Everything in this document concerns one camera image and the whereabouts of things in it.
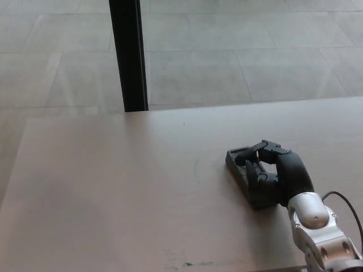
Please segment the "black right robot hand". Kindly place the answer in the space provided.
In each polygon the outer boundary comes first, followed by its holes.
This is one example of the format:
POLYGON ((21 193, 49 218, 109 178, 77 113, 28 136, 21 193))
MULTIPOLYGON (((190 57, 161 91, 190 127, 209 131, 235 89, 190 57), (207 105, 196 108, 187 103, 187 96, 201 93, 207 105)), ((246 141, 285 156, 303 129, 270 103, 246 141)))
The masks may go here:
POLYGON ((234 154, 231 162, 238 171, 236 181, 254 210, 287 207, 294 196, 314 191, 302 159, 278 143, 262 140, 234 154))

